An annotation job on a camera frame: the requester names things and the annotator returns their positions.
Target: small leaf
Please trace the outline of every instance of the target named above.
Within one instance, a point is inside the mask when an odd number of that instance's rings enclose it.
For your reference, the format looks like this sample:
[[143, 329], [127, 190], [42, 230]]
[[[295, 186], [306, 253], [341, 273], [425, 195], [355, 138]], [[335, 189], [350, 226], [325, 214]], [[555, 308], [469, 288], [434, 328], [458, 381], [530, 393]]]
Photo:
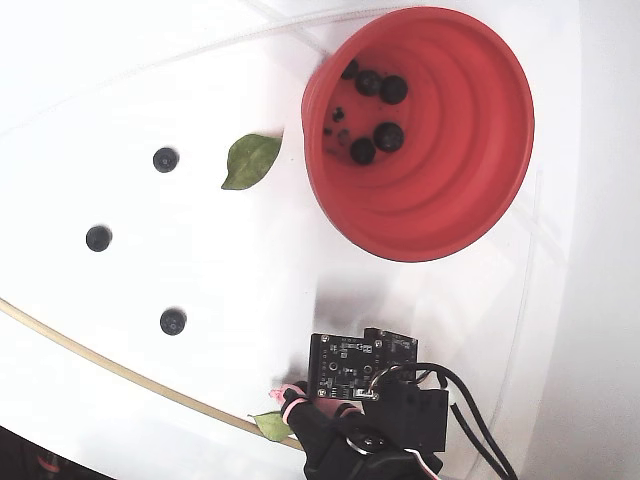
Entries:
[[229, 149], [227, 179], [223, 190], [244, 190], [254, 186], [267, 174], [282, 145], [281, 138], [254, 133], [245, 135]]
[[253, 417], [262, 434], [272, 442], [281, 442], [293, 432], [282, 421], [280, 412], [263, 413]]

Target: blueberry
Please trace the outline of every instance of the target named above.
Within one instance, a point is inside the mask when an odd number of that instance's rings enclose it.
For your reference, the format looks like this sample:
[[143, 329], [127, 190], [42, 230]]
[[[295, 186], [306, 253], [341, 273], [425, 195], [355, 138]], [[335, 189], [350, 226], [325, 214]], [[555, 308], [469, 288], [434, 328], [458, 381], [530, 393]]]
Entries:
[[104, 225], [96, 225], [89, 229], [85, 240], [89, 249], [94, 252], [104, 252], [111, 243], [112, 238], [111, 230]]
[[187, 315], [178, 308], [169, 308], [160, 316], [160, 328], [167, 335], [178, 335], [187, 323]]
[[333, 111], [333, 114], [331, 115], [331, 117], [333, 118], [333, 121], [336, 123], [342, 121], [344, 119], [344, 110], [342, 110], [342, 107], [336, 108]]
[[384, 103], [389, 105], [396, 105], [407, 97], [407, 82], [404, 78], [397, 75], [391, 75], [382, 80], [382, 86], [380, 87], [380, 98]]
[[356, 90], [367, 97], [376, 95], [381, 85], [382, 78], [373, 70], [363, 70], [356, 77]]
[[160, 173], [168, 173], [178, 165], [180, 156], [173, 148], [163, 147], [153, 155], [153, 166]]
[[404, 132], [395, 123], [381, 123], [373, 132], [373, 141], [383, 152], [395, 152], [404, 143]]
[[376, 147], [373, 146], [371, 140], [363, 137], [351, 144], [350, 153], [351, 158], [357, 164], [369, 165], [373, 162], [373, 157], [376, 155]]
[[352, 78], [355, 78], [357, 74], [358, 62], [356, 62], [355, 60], [351, 60], [349, 62], [349, 65], [347, 65], [347, 68], [345, 68], [344, 72], [342, 72], [342, 75], [340, 75], [340, 78], [342, 78], [343, 80], [351, 80]]

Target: pink tape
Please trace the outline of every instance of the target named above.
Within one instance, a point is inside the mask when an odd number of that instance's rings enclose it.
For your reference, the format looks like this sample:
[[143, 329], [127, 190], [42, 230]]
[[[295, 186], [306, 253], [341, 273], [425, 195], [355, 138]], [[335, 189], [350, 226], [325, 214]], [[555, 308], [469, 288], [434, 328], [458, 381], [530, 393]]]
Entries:
[[305, 403], [307, 401], [308, 400], [306, 398], [296, 398], [293, 402], [289, 404], [289, 406], [286, 408], [286, 410], [282, 414], [282, 421], [286, 425], [289, 425], [289, 422], [288, 422], [289, 414], [291, 413], [291, 410], [293, 410], [293, 407], [295, 407], [296, 405], [300, 405], [301, 403]]
[[304, 392], [302, 391], [301, 388], [296, 387], [295, 385], [290, 385], [290, 384], [285, 384], [283, 386], [281, 386], [280, 388], [276, 388], [274, 390], [271, 390], [269, 392], [269, 396], [273, 399], [275, 399], [276, 402], [278, 402], [278, 405], [284, 405], [284, 402], [286, 401], [284, 398], [284, 392], [287, 391], [287, 389], [291, 389], [294, 392], [296, 392], [298, 395], [304, 397]]

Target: bowl rim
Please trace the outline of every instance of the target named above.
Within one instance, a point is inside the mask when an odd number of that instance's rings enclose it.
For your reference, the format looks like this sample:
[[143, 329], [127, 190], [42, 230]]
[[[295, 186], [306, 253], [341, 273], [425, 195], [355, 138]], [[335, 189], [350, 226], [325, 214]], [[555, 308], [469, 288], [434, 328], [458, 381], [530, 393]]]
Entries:
[[[527, 138], [520, 168], [512, 179], [511, 186], [499, 205], [479, 226], [469, 230], [457, 241], [437, 248], [402, 249], [378, 242], [357, 228], [343, 214], [340, 202], [331, 194], [321, 159], [323, 155], [322, 128], [324, 115], [335, 84], [348, 63], [357, 56], [364, 46], [371, 43], [384, 31], [396, 28], [405, 22], [420, 20], [449, 20], [470, 27], [481, 33], [498, 49], [508, 61], [511, 71], [517, 79], [521, 98], [524, 102]], [[331, 55], [314, 73], [309, 81], [302, 101], [302, 126], [304, 131], [305, 163], [307, 174], [318, 204], [329, 221], [350, 242], [363, 250], [388, 260], [399, 262], [422, 262], [436, 260], [452, 255], [476, 242], [485, 235], [505, 214], [518, 193], [527, 173], [535, 131], [534, 107], [531, 89], [522, 65], [507, 43], [489, 26], [470, 15], [441, 7], [411, 7], [396, 10], [368, 23]]]

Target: black circuit board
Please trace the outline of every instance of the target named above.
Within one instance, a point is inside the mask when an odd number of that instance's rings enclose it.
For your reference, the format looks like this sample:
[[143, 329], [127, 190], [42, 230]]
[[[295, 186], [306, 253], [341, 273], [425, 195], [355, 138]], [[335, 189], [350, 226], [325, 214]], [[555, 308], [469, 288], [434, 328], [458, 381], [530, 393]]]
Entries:
[[[311, 398], [340, 400], [372, 398], [374, 375], [391, 365], [415, 362], [418, 343], [412, 338], [367, 329], [365, 338], [313, 334], [309, 355]], [[400, 375], [415, 379], [415, 372]]]
[[[380, 330], [378, 328], [366, 328], [364, 338], [382, 340], [384, 350], [382, 362], [385, 368], [392, 365], [416, 363], [418, 361], [418, 340], [415, 338]], [[415, 380], [416, 372], [399, 372], [396, 373], [396, 377], [404, 381]]]

